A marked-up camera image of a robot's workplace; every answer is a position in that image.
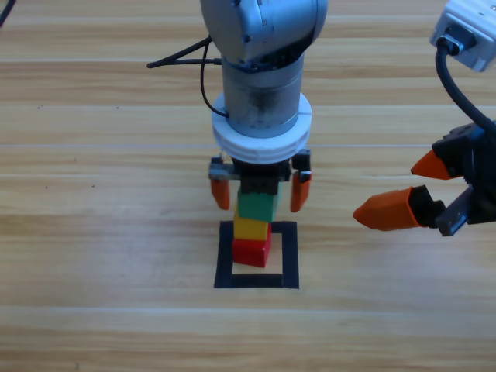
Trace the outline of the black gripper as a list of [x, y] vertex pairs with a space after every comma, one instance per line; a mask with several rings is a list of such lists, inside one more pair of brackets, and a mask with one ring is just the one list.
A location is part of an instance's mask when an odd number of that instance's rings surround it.
[[290, 160], [272, 164], [252, 164], [232, 158], [226, 163], [222, 156], [212, 157], [208, 169], [211, 193], [221, 210], [229, 210], [229, 181], [239, 181], [243, 194], [276, 195], [280, 182], [289, 181], [292, 173], [291, 212], [299, 212], [305, 204], [312, 182], [310, 149], [302, 149]]
[[380, 231], [412, 228], [453, 236], [464, 224], [495, 221], [495, 137], [475, 124], [452, 129], [432, 145], [411, 173], [438, 180], [463, 178], [467, 189], [448, 207], [432, 199], [425, 185], [368, 198], [353, 217]]

